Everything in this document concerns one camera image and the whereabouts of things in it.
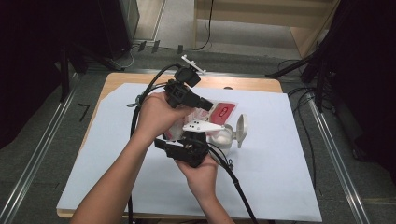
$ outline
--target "white sheet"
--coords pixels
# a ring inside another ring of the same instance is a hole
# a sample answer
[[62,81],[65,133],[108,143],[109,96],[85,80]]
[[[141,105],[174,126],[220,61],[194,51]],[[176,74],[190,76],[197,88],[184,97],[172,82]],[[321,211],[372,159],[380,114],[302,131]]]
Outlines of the white sheet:
[[[118,157],[128,141],[134,109],[127,107],[147,85],[123,84],[99,105],[58,209],[76,209],[83,197]],[[318,202],[291,114],[288,96],[263,91],[194,88],[206,99],[237,102],[228,122],[235,127],[247,114],[242,148],[233,143],[229,159],[257,219],[321,221]],[[249,218],[231,178],[221,168],[219,200],[231,217]],[[152,145],[133,191],[134,212],[203,216],[184,175],[164,151]]]

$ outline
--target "gray carpet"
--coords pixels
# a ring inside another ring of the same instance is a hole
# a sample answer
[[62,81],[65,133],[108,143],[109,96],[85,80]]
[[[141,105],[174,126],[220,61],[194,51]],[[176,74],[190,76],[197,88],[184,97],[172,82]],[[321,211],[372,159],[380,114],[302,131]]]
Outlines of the gray carpet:
[[[190,59],[195,60],[200,67],[208,72],[237,73],[258,77],[275,72],[278,64],[285,60],[193,51],[184,53],[188,54]],[[133,55],[134,64],[125,69],[125,72],[135,69],[158,70],[170,63],[184,63],[180,59],[180,55],[177,55],[175,50],[170,49],[160,49],[159,52],[151,54],[150,49],[146,48],[142,52],[134,51]],[[125,56],[118,62],[127,64],[129,60],[130,58]],[[67,223],[69,221],[67,218],[57,216],[55,206],[61,197],[62,190],[73,167],[106,76],[110,73],[101,64],[94,61],[90,61],[89,65],[90,69],[86,75],[81,76],[73,101],[49,146],[49,151],[13,223]],[[280,81],[284,92],[303,86],[297,70],[282,77]],[[296,94],[290,99],[292,107],[296,106],[300,95]],[[0,164],[2,166],[2,169],[0,169],[1,209],[50,122],[50,118],[59,104],[59,98],[60,89],[57,89],[29,120],[18,138],[0,150]],[[85,107],[78,104],[91,105],[82,121],[80,119]],[[301,112],[315,150],[317,197],[323,223],[355,223],[355,218],[334,171],[329,153],[309,105],[302,106]],[[324,113],[346,167],[363,198],[366,212],[372,223],[395,223],[396,202],[394,199],[396,188],[391,183],[389,174],[374,162],[360,162],[353,159],[351,146],[339,120],[330,111],[325,110]],[[313,174],[312,157],[306,134],[298,116],[295,117],[295,121],[308,168]]]

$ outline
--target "person's right hand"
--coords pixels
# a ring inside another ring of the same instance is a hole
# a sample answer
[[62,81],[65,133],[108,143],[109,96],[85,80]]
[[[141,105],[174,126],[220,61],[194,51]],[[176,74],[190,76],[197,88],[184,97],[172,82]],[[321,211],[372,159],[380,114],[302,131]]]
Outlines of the person's right hand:
[[184,161],[175,161],[181,172],[187,177],[187,183],[195,198],[202,202],[216,198],[216,177],[218,164],[208,155],[196,168]]
[[183,119],[194,111],[185,105],[172,108],[167,102],[166,92],[154,92],[148,95],[142,104],[135,132],[142,133],[153,141],[165,133],[178,119]]

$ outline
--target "black wire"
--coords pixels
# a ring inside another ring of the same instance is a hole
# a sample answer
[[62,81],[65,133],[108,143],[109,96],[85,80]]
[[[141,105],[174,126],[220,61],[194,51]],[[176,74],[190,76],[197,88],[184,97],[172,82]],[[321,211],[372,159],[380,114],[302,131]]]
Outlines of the black wire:
[[[332,104],[332,101],[330,99],[327,99],[327,98],[323,98],[323,102],[329,102],[329,104]],[[332,106],[331,105],[327,106],[327,105],[323,104],[323,102],[322,102],[322,105],[321,105],[323,108],[325,108],[327,110],[332,110]]]
[[[281,65],[282,63],[287,63],[287,62],[298,62],[298,61],[300,61],[300,60],[297,60],[297,59],[288,59],[288,60],[285,60],[285,61],[283,61],[283,62],[280,62],[280,63],[277,65],[277,71],[278,71],[278,72],[280,71],[280,65]],[[298,67],[298,71],[300,72],[300,75],[303,74],[303,72],[300,70],[300,67]]]
[[294,93],[302,90],[314,90],[315,88],[309,88],[309,87],[301,87],[301,88],[296,88],[294,90],[291,90],[288,92],[288,97],[290,98]]
[[311,137],[310,137],[310,135],[309,135],[309,132],[308,132],[308,130],[306,129],[306,126],[305,126],[305,122],[304,122],[304,120],[303,120],[303,117],[302,117],[302,115],[301,115],[301,110],[300,110],[300,108],[301,108],[301,101],[302,101],[302,99],[303,99],[303,97],[305,96],[305,95],[307,95],[309,92],[311,92],[311,91],[313,91],[313,90],[309,90],[309,91],[306,91],[300,98],[299,98],[299,100],[298,100],[298,103],[297,103],[297,110],[298,110],[298,114],[299,114],[299,118],[300,118],[300,121],[301,121],[301,123],[302,123],[302,125],[303,125],[303,128],[304,128],[304,131],[305,131],[305,134],[306,134],[306,137],[307,137],[307,139],[308,139],[308,143],[309,143],[309,147],[310,147],[310,149],[311,149],[311,157],[312,157],[312,182],[313,182],[313,186],[314,186],[314,189],[316,189],[317,188],[317,166],[316,166],[316,161],[315,161],[315,152],[314,152],[314,148],[313,148],[313,146],[312,146],[312,141],[311,141]]
[[[139,112],[140,112],[140,106],[143,104],[145,98],[149,95],[149,93],[151,91],[153,91],[152,86],[154,85],[155,81],[157,81],[157,79],[169,68],[171,67],[178,67],[180,68],[181,65],[178,63],[175,64],[170,64],[168,66],[166,66],[165,68],[163,68],[155,77],[154,79],[151,80],[151,82],[148,84],[146,90],[143,92],[143,94],[140,96],[139,98],[139,102],[138,102],[138,106],[134,109],[134,115],[132,117],[132,123],[131,123],[131,132],[130,132],[130,137],[134,134],[134,129],[136,127],[136,123],[137,123],[137,117],[139,116]],[[132,195],[130,195],[129,197],[129,201],[128,201],[128,221],[129,224],[133,224],[134,220],[133,220],[133,216],[134,216],[134,212],[132,209]]]
[[297,106],[293,109],[293,111],[292,111],[292,113],[293,113],[293,116],[295,115],[295,113],[296,113],[296,111],[299,109],[299,107],[301,107],[301,106],[303,106],[303,105],[306,105],[306,103],[308,103],[310,100],[312,100],[312,99],[314,99],[315,97],[309,97],[309,98],[306,98],[306,99],[304,99],[303,101],[301,101],[299,104],[297,104]]
[[209,26],[209,31],[208,31],[209,34],[207,35],[206,43],[205,43],[203,46],[201,46],[200,48],[198,48],[198,49],[186,49],[186,50],[201,50],[201,49],[203,49],[204,47],[206,47],[207,43],[209,43],[210,31],[211,31],[210,25],[211,25],[211,23],[212,23],[213,3],[214,3],[214,0],[212,0],[212,4],[211,4],[211,6],[210,6],[209,25],[208,25],[208,26]]
[[155,91],[155,90],[157,90],[157,89],[159,89],[159,88],[162,88],[162,87],[165,87],[165,86],[166,86],[166,84],[156,85],[154,88],[151,88],[151,90],[149,90],[148,93],[151,93],[152,91]]
[[227,165],[228,165],[228,166],[230,165],[230,163],[229,163],[229,161],[227,160],[227,157],[225,156],[224,152],[223,152],[219,147],[217,147],[216,145],[214,145],[214,144],[212,144],[212,143],[207,143],[207,144],[210,145],[210,146],[212,146],[212,147],[215,147],[216,149],[218,149],[218,150],[221,152],[221,154],[222,154],[222,156],[223,156],[225,162],[227,163]]
[[202,220],[191,219],[187,221],[178,222],[178,224],[191,223],[192,221],[193,221],[192,224],[196,224],[196,223],[200,223]]
[[233,171],[228,166],[227,161],[225,161],[219,155],[219,153],[214,148],[212,148],[209,144],[206,144],[206,143],[201,142],[201,141],[196,140],[196,139],[189,139],[189,140],[194,142],[194,143],[198,143],[198,144],[200,144],[202,146],[206,146],[209,149],[209,151],[211,151],[219,159],[221,167],[224,168],[224,170],[228,173],[230,178],[233,180],[233,184],[235,185],[236,190],[238,191],[239,195],[241,196],[241,199],[242,199],[242,201],[243,201],[243,203],[244,203],[244,205],[245,205],[245,207],[247,209],[247,212],[248,212],[251,220],[253,221],[254,224],[258,224],[259,222],[257,221],[256,217],[253,214],[253,211],[250,208],[250,205],[248,204],[248,199],[246,198],[244,191],[242,191],[242,188],[239,185],[239,180],[238,180],[238,178],[236,178],[235,174],[233,173]]
[[132,45],[131,49],[129,50],[128,54],[131,56],[131,62],[127,65],[121,65],[120,63],[115,62],[114,60],[110,60],[112,63],[114,63],[116,66],[119,68],[128,68],[134,64],[134,56],[132,55],[133,49],[136,49],[137,46]]

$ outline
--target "metal rail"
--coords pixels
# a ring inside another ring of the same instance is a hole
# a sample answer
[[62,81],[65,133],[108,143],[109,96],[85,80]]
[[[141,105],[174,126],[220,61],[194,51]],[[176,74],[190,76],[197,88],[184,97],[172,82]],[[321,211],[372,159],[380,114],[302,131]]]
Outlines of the metal rail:
[[[314,94],[307,94],[306,97],[314,97]],[[326,148],[329,151],[330,158],[332,159],[332,164],[334,166],[335,172],[338,175],[338,179],[340,180],[341,186],[346,195],[346,199],[349,202],[349,206],[351,208],[353,216],[355,217],[356,223],[369,224],[370,220],[364,210],[361,197],[359,196],[359,193],[356,190],[352,179],[349,176],[346,166],[344,165],[338,147],[335,144],[334,139],[332,138],[332,133],[330,132],[329,127],[326,123],[326,119],[324,118],[323,114],[318,111],[315,102],[310,100],[309,105],[311,107],[312,113],[314,114],[314,118],[318,124],[323,140],[326,144]]]
[[30,158],[28,164],[26,165],[20,179],[15,185],[14,189],[11,191],[6,206],[0,214],[0,223],[8,224],[12,223],[15,215],[20,208],[20,205],[30,188],[33,179],[40,167],[41,162],[44,160],[44,157],[50,147],[50,143],[58,131],[59,125],[61,124],[64,114],[67,111],[67,108],[70,105],[70,102],[73,99],[74,93],[76,91],[76,86],[79,83],[79,75],[75,73],[72,77],[72,89],[67,97],[64,99],[62,103],[59,103],[52,119],[47,126],[46,131],[42,135],[40,142],[38,143],[35,151]]

